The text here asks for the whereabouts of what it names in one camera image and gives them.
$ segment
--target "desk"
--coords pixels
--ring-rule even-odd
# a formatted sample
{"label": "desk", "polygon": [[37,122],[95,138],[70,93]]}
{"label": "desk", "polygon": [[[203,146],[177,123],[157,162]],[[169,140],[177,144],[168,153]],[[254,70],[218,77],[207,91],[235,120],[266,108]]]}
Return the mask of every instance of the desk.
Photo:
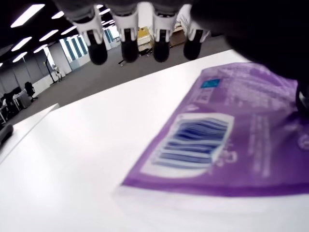
{"label": "desk", "polygon": [[167,210],[167,222],[158,224],[152,220],[154,210],[144,212],[147,220],[131,218],[130,212],[111,197],[201,70],[242,61],[233,51],[222,52],[107,89],[49,113],[0,166],[0,231],[308,231],[308,196],[280,197],[281,202],[290,199],[295,204],[285,211],[255,214],[235,213],[246,203],[244,199],[210,198],[210,202],[229,201],[232,212],[189,212],[199,221],[186,226],[182,226],[186,219],[177,209]]}
{"label": "desk", "polygon": [[51,111],[59,108],[59,104],[52,105],[25,120],[13,125],[12,136],[0,147],[0,166],[17,144]]}
{"label": "desk", "polygon": [[1,118],[2,118],[2,120],[3,120],[3,123],[6,123],[6,120],[4,119],[4,117],[3,117],[3,115],[2,115],[2,112],[1,112],[1,111],[2,111],[5,107],[6,107],[6,106],[4,106],[4,105],[0,107],[0,117],[1,117]]}

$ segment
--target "ceiling light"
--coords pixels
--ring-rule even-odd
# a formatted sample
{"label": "ceiling light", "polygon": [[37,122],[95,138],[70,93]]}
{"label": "ceiling light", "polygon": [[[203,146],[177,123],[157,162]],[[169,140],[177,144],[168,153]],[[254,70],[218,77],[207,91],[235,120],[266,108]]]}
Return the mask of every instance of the ceiling light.
{"label": "ceiling light", "polygon": [[99,15],[106,14],[106,13],[107,13],[107,12],[109,12],[109,11],[111,11],[111,10],[110,10],[110,9],[106,9],[106,10],[104,10],[104,11],[100,12],[100,14],[99,14]]}
{"label": "ceiling light", "polygon": [[47,47],[47,44],[42,45],[37,50],[35,50],[33,53],[37,53],[37,52],[41,51],[43,48],[45,48],[45,47]]}
{"label": "ceiling light", "polygon": [[13,22],[11,27],[15,28],[23,25],[44,6],[45,4],[35,4],[30,6],[15,22]]}
{"label": "ceiling light", "polygon": [[53,34],[57,33],[59,30],[52,30],[49,33],[47,33],[46,35],[44,35],[42,38],[39,39],[39,41],[44,41],[47,40],[49,37],[51,37]]}
{"label": "ceiling light", "polygon": [[110,21],[107,21],[106,23],[103,23],[102,25],[104,26],[104,25],[106,25],[106,24],[109,24],[109,23],[111,23],[111,22],[113,22],[114,20],[112,19],[112,20],[110,20]]}
{"label": "ceiling light", "polygon": [[63,11],[59,11],[57,14],[55,14],[52,19],[61,18],[64,15]]}
{"label": "ceiling light", "polygon": [[24,56],[25,56],[25,54],[27,54],[27,52],[23,52],[22,54],[19,54],[19,56],[18,56],[18,57],[16,57],[16,58],[13,60],[13,63],[15,63],[15,62],[19,61],[22,57],[24,57]]}
{"label": "ceiling light", "polygon": [[75,28],[76,28],[76,26],[73,26],[73,27],[65,30],[64,32],[62,32],[61,35],[65,35],[65,34],[69,33],[71,30],[74,30]]}
{"label": "ceiling light", "polygon": [[24,46],[29,40],[31,40],[32,37],[27,37],[27,38],[24,38],[22,41],[20,41],[15,47],[13,47],[13,49],[11,50],[12,52],[13,51],[16,51],[18,50],[19,48],[21,48],[22,46]]}

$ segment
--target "ceiling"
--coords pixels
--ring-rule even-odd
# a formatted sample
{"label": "ceiling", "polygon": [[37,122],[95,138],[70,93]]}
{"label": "ceiling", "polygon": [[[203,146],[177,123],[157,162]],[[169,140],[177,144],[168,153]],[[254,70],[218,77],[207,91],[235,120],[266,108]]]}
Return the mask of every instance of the ceiling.
{"label": "ceiling", "polygon": [[[16,28],[11,28],[11,24],[18,19],[18,17],[25,12],[33,4],[45,4],[45,6],[31,17],[24,25]],[[62,32],[72,27],[72,24],[61,17],[58,19],[51,19],[59,10],[51,0],[9,0],[5,3],[5,8],[0,14],[0,63],[8,61],[11,58],[17,57],[23,52],[33,52],[43,44],[51,45],[60,39],[78,34],[74,29],[71,32],[61,35]],[[109,21],[112,19],[110,12],[101,15],[102,21]],[[49,37],[47,40],[39,42],[39,39],[52,30],[59,30],[56,34]],[[18,44],[22,39],[31,36],[32,39],[27,42],[20,49],[12,52],[11,48]]]}

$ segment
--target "black rubber fingertip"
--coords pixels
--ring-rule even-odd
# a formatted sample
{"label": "black rubber fingertip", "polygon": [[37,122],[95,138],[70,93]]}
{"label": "black rubber fingertip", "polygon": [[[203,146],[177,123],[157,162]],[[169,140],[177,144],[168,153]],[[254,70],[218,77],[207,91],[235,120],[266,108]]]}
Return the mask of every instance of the black rubber fingertip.
{"label": "black rubber fingertip", "polygon": [[155,42],[154,43],[154,59],[157,62],[165,62],[169,58],[169,43]]}
{"label": "black rubber fingertip", "polygon": [[188,60],[194,60],[198,58],[201,51],[202,43],[194,42],[187,39],[184,44],[183,54]]}
{"label": "black rubber fingertip", "polygon": [[126,62],[132,63],[136,61],[136,59],[139,57],[139,48],[137,45],[137,40],[134,41],[126,40],[125,42],[122,42],[121,51],[122,51],[122,57]]}
{"label": "black rubber fingertip", "polygon": [[88,52],[91,61],[96,65],[104,64],[107,60],[107,50],[104,42],[90,45]]}

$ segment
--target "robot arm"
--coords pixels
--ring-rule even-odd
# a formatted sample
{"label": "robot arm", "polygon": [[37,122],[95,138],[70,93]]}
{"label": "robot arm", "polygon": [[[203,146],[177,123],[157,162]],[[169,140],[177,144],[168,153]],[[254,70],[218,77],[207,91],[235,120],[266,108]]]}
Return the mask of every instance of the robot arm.
{"label": "robot arm", "polygon": [[[59,10],[77,27],[88,46],[90,59],[100,65],[107,60],[106,46],[103,40],[103,29],[98,9],[95,4],[106,4],[115,20],[121,39],[122,56],[126,62],[134,62],[138,57],[138,10],[136,0],[54,0]],[[176,23],[177,13],[188,3],[184,0],[153,0],[154,58],[164,62],[169,57],[169,40]],[[184,55],[196,59],[201,44],[208,31],[197,22],[191,20],[188,29]]]}

